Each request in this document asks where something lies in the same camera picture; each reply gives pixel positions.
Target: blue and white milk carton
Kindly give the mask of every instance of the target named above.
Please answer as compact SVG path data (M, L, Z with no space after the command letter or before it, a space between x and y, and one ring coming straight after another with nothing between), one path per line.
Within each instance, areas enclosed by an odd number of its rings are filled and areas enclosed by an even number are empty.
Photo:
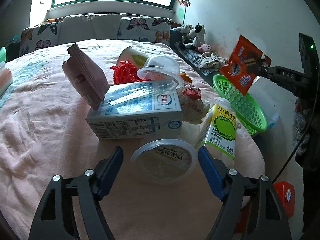
M182 110L173 82L145 81L111 86L99 109L90 109L86 120L99 139L176 138Z

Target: pillow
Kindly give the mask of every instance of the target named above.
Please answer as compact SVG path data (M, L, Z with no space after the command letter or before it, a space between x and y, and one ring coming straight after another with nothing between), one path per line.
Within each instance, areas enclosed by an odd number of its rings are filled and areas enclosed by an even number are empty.
M63 19L58 45L85 41L116 40L122 14L71 15Z
M37 49L57 46L62 22L45 23L22 31L19 57Z
M122 18L118 30L119 40L170 43L172 19L157 17Z

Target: windowsill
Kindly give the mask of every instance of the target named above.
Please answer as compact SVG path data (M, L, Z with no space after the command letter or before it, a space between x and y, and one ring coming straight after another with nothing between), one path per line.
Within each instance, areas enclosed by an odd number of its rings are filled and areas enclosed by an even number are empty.
M47 11L46 19L88 13L126 13L152 17L173 18L174 11L143 3L116 0L97 0L66 4Z

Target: bed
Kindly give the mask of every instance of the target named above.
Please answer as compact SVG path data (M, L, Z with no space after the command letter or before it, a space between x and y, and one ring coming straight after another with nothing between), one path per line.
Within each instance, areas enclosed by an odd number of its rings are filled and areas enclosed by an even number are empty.
M77 43L98 66L110 85L112 65L127 46L148 55L173 57L180 69L212 103L217 93L168 46L129 40L87 40ZM17 236L28 239L39 201L55 174L81 174L107 158L115 146L124 162L108 197L100 205L116 239L206 239L220 210L197 165L188 179L176 186L138 182L131 176L129 159L141 139L101 140L86 123L88 104L65 77L61 65L68 59L63 44L36 50L12 62L14 83L0 99L0 210ZM234 168L244 176L264 173L263 157L245 128L236 138ZM74 201L81 239L87 239L79 204Z

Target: oreo snack bag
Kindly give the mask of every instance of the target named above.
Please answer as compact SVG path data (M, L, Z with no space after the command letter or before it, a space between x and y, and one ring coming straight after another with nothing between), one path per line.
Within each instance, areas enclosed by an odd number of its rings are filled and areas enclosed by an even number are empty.
M228 64L221 67L220 72L243 94L249 90L258 74L263 52L248 39L240 35L229 58ZM270 66L271 59L265 56Z

